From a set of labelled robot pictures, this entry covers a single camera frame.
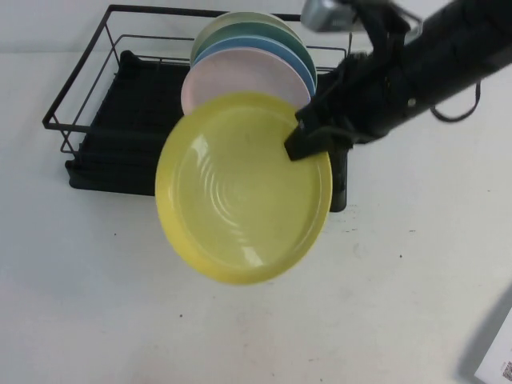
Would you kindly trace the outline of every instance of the ceramic plate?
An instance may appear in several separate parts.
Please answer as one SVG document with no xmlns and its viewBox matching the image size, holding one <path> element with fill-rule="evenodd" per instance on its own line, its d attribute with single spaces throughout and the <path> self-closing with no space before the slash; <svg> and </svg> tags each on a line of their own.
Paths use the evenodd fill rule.
<svg viewBox="0 0 512 384">
<path fill-rule="evenodd" d="M 185 116 L 158 162 L 156 202 L 174 250 L 206 276 L 273 278 L 312 247 L 330 208 L 328 154 L 291 162 L 295 108 L 264 94 L 229 94 Z"/>
<path fill-rule="evenodd" d="M 280 42 L 276 42 L 271 38 L 263 38 L 261 36 L 240 36 L 237 38 L 227 38 L 221 40 L 206 48 L 199 56 L 196 57 L 195 62 L 192 66 L 203 60 L 204 58 L 220 52 L 221 50 L 227 50 L 229 48 L 239 47 L 258 48 L 260 50 L 266 50 L 276 56 L 282 58 L 285 62 L 290 64 L 294 70 L 300 75 L 302 80 L 307 86 L 310 96 L 314 95 L 315 86 L 313 76 L 308 71 L 306 64 L 297 56 L 290 48 L 284 46 Z"/>
<path fill-rule="evenodd" d="M 297 110 L 310 101 L 306 84 L 290 64 L 264 50 L 232 48 L 212 54 L 190 69 L 182 87 L 183 113 L 239 91 L 269 94 Z"/>
<path fill-rule="evenodd" d="M 192 46 L 192 52 L 190 54 L 190 63 L 194 62 L 197 51 L 201 44 L 217 30 L 220 30 L 224 26 L 230 26 L 231 24 L 236 24 L 239 22 L 265 22 L 267 24 L 271 24 L 274 26 L 278 26 L 283 30 L 286 30 L 288 33 L 295 36 L 298 40 L 300 37 L 292 30 L 283 20 L 273 16 L 272 14 L 260 14 L 258 12 L 231 12 L 228 14 L 224 14 L 219 16 L 215 20 L 213 20 L 210 24 L 208 24 L 196 37 L 194 40 L 194 45 Z"/>
<path fill-rule="evenodd" d="M 302 42 L 288 31 L 262 22 L 240 22 L 239 24 L 225 26 L 220 30 L 215 31 L 200 45 L 196 55 L 192 57 L 190 62 L 193 63 L 195 58 L 209 46 L 212 46 L 222 40 L 226 40 L 227 38 L 236 38 L 238 36 L 262 36 L 264 38 L 271 38 L 272 40 L 287 46 L 300 57 L 304 64 L 306 64 L 311 76 L 313 76 L 314 84 L 317 84 L 316 67 L 314 66 L 314 62 L 309 51 Z"/>
</svg>

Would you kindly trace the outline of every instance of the green plate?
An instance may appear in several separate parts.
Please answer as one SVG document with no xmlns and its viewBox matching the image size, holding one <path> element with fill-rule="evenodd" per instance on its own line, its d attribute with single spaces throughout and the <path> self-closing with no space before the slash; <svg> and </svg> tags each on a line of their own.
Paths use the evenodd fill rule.
<svg viewBox="0 0 512 384">
<path fill-rule="evenodd" d="M 317 85 L 317 70 L 314 66 L 313 59 L 310 56 L 307 48 L 302 42 L 290 34 L 289 32 L 271 24 L 265 24 L 263 22 L 240 22 L 238 24 L 232 24 L 225 26 L 220 30 L 212 33 L 198 48 L 195 53 L 195 57 L 192 58 L 194 62 L 195 58 L 199 56 L 206 48 L 213 44 L 225 40 L 227 38 L 234 38 L 237 36 L 248 36 L 257 35 L 265 38 L 271 38 L 276 42 L 284 44 L 290 48 L 300 59 L 306 64 L 308 71 L 313 76 L 314 84 Z"/>
</svg>

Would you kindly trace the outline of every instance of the paper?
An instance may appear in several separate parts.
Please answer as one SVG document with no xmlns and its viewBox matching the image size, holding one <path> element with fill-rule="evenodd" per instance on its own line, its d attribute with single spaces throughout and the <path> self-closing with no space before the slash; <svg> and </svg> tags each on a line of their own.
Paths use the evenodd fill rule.
<svg viewBox="0 0 512 384">
<path fill-rule="evenodd" d="M 485 384 L 512 384 L 512 311 L 474 375 Z"/>
</svg>

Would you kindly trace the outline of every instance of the dish drying rack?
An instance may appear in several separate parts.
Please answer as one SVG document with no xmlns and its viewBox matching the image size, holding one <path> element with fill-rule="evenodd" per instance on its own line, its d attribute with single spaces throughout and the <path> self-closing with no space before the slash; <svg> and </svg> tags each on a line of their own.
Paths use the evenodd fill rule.
<svg viewBox="0 0 512 384">
<path fill-rule="evenodd" d="M 144 31 L 140 34 L 114 34 L 112 25 L 116 24 L 115 17 L 129 15 L 135 20 L 133 17 L 160 15 L 169 16 L 169 20 L 182 20 L 184 17 L 207 20 L 224 13 L 152 6 L 108 7 L 85 52 L 42 121 L 48 130 L 60 131 L 63 137 L 60 151 L 73 156 L 65 164 L 73 188 L 154 196 L 160 152 L 183 116 L 181 88 L 190 60 L 186 56 L 135 53 L 133 47 L 122 49 L 122 46 L 132 40 L 144 41 L 147 46 L 148 42 L 190 44 L 194 39 L 144 34 Z M 285 22 L 300 22 L 298 14 L 275 16 Z M 338 51 L 341 61 L 350 53 L 351 43 L 352 35 L 348 49 L 307 47 L 310 50 Z M 105 54 L 105 60 L 97 60 Z M 93 71 L 97 71 L 97 66 L 101 67 L 95 76 L 87 76 L 92 72 L 84 69 L 86 64 Z M 332 69 L 317 67 L 319 74 Z M 320 75 L 319 89 L 329 86 L 324 81 Z M 103 96 L 99 98 L 101 103 L 91 97 L 94 95 L 98 99 L 98 94 Z M 346 208 L 347 152 L 331 152 L 330 160 L 333 171 L 331 212 L 340 212 Z"/>
</svg>

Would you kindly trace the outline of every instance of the black robotic arm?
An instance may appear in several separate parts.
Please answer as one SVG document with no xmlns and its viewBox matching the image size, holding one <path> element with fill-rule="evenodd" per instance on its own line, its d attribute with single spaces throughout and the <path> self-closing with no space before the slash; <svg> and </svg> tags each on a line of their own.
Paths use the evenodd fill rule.
<svg viewBox="0 0 512 384">
<path fill-rule="evenodd" d="M 385 137 L 469 86 L 478 84 L 479 98 L 479 82 L 512 63 L 512 0 L 454 0 L 415 30 L 387 0 L 309 0 L 302 15 L 306 26 L 324 31 L 346 24 L 333 11 L 319 11 L 318 2 L 326 1 L 341 6 L 344 18 L 352 12 L 374 50 L 351 54 L 319 76 L 317 93 L 297 112 L 299 125 L 285 147 L 294 161 L 329 151 L 335 177 L 354 144 Z M 333 210 L 341 210 L 342 198 L 335 199 Z"/>
</svg>

